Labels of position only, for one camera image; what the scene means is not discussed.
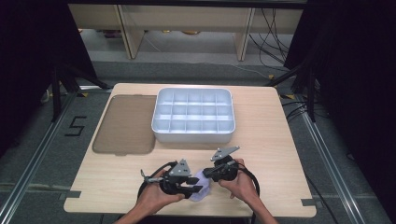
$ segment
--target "metal frame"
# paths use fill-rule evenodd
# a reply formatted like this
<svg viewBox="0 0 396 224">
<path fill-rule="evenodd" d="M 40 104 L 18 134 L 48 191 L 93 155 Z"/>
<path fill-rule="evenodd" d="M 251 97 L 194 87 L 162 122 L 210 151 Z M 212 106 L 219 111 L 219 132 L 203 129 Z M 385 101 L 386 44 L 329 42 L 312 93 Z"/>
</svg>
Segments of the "metal frame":
<svg viewBox="0 0 396 224">
<path fill-rule="evenodd" d="M 38 167 L 44 160 L 44 157 L 46 156 L 47 151 L 50 148 L 50 144 L 52 143 L 55 134 L 58 132 L 58 129 L 64 120 L 64 115 L 66 114 L 67 109 L 73 103 L 74 99 L 76 99 L 76 96 L 76 92 L 68 93 L 64 101 L 64 109 L 60 113 L 59 117 L 49 126 L 49 129 L 44 135 L 43 140 L 41 141 L 38 148 L 35 150 L 35 154 L 33 155 L 32 159 L 30 159 L 28 165 L 23 171 L 23 174 L 21 175 L 17 184 L 14 186 L 14 189 L 11 191 L 11 193 L 7 196 L 5 202 L 2 204 L 0 208 L 1 224 L 9 223 L 9 221 L 12 219 L 12 216 L 17 210 L 24 196 L 24 193 L 28 189 L 31 180 L 35 176 Z"/>
<path fill-rule="evenodd" d="M 299 95 L 296 96 L 296 99 L 297 101 L 303 100 Z M 327 148 L 326 143 L 324 142 L 323 137 L 318 130 L 317 124 L 312 122 L 307 113 L 303 113 L 303 118 L 306 127 L 311 133 L 315 145 L 318 148 L 320 157 L 323 159 L 323 163 L 329 173 L 329 176 L 332 179 L 332 183 L 337 190 L 338 196 L 340 197 L 340 200 L 346 209 L 346 213 L 348 214 L 350 221 L 357 224 L 366 223 L 364 217 L 362 216 L 361 210 L 359 209 L 358 203 L 354 199 L 349 187 L 347 186 L 347 183 L 345 182 L 337 165 L 335 164 L 334 159 L 332 158 L 332 153 Z"/>
</svg>

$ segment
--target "wrist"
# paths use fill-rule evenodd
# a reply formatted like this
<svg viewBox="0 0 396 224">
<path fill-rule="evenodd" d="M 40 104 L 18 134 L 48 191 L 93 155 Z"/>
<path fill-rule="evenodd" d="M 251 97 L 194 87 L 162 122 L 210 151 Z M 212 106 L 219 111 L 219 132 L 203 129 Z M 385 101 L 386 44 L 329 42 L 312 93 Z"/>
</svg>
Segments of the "wrist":
<svg viewBox="0 0 396 224">
<path fill-rule="evenodd" d="M 133 209 L 131 209 L 127 214 L 120 218 L 116 223 L 135 224 L 149 215 L 150 214 L 148 213 L 147 209 L 137 203 Z"/>
</svg>

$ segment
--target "human hand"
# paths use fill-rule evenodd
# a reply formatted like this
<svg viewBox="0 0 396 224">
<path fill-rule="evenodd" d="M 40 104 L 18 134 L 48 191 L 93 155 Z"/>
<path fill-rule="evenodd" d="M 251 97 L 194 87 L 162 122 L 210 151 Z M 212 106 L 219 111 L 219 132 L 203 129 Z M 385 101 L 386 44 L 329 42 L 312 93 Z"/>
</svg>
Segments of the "human hand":
<svg viewBox="0 0 396 224">
<path fill-rule="evenodd" d="M 160 177 L 165 170 L 161 170 L 154 177 Z M 148 184 L 137 199 L 136 205 L 142 206 L 152 215 L 160 211 L 170 203 L 176 203 L 184 199 L 184 194 L 170 195 L 163 192 L 158 183 Z"/>
<path fill-rule="evenodd" d="M 161 170 L 154 177 L 160 177 L 165 170 Z M 147 184 L 137 199 L 134 208 L 117 220 L 117 224 L 135 224 L 144 217 L 157 213 L 170 203 L 184 199 L 184 194 L 165 194 L 158 183 Z"/>
<path fill-rule="evenodd" d="M 239 163 L 239 168 L 245 168 L 244 160 L 234 160 Z M 259 198 L 251 178 L 240 170 L 238 170 L 238 174 L 234 180 L 220 180 L 219 185 L 231 192 L 231 199 L 236 197 L 245 203 L 250 203 L 252 200 Z"/>
</svg>

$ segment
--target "finger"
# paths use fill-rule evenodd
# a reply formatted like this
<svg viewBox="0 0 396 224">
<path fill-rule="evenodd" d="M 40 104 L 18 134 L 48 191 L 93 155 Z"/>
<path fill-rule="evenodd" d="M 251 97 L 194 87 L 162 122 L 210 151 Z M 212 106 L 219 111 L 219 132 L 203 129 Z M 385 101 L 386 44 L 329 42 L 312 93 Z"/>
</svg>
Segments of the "finger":
<svg viewBox="0 0 396 224">
<path fill-rule="evenodd" d="M 221 180 L 219 180 L 219 185 L 224 187 L 224 188 L 227 188 L 230 185 L 230 181 L 226 181 L 226 180 L 221 179 Z"/>
<path fill-rule="evenodd" d="M 186 198 L 186 196 L 184 194 L 177 194 L 176 196 L 177 196 L 178 202 Z"/>
<path fill-rule="evenodd" d="M 161 171 L 158 172 L 154 177 L 158 178 L 158 177 L 162 176 L 163 173 L 165 173 L 165 172 L 166 172 L 166 170 L 161 170 Z"/>
<path fill-rule="evenodd" d="M 245 165 L 244 159 L 234 159 L 236 162 Z"/>
</svg>

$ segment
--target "wooden table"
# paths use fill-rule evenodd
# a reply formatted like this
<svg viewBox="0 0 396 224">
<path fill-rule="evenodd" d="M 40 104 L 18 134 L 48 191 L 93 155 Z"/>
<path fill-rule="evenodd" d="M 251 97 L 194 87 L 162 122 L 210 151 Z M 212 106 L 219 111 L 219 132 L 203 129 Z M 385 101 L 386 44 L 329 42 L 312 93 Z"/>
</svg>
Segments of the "wooden table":
<svg viewBox="0 0 396 224">
<path fill-rule="evenodd" d="M 117 94 L 156 95 L 165 87 L 215 87 L 164 84 L 118 84 L 109 99 Z M 64 210 L 72 213 L 127 213 L 135 204 L 143 177 L 169 161 L 186 159 L 191 173 L 213 167 L 210 158 L 218 147 L 240 146 L 233 158 L 245 160 L 258 178 L 261 198 L 275 217 L 313 217 L 312 200 L 284 111 L 277 92 L 269 87 L 221 86 L 233 95 L 236 129 L 228 144 L 175 144 L 156 142 L 148 155 L 115 156 L 92 151 L 92 142 L 106 113 L 99 121 L 71 191 L 81 191 L 77 198 L 67 198 Z M 250 217 L 248 206 L 230 199 L 229 191 L 211 183 L 208 196 L 198 203 L 182 200 L 165 206 L 158 215 Z"/>
</svg>

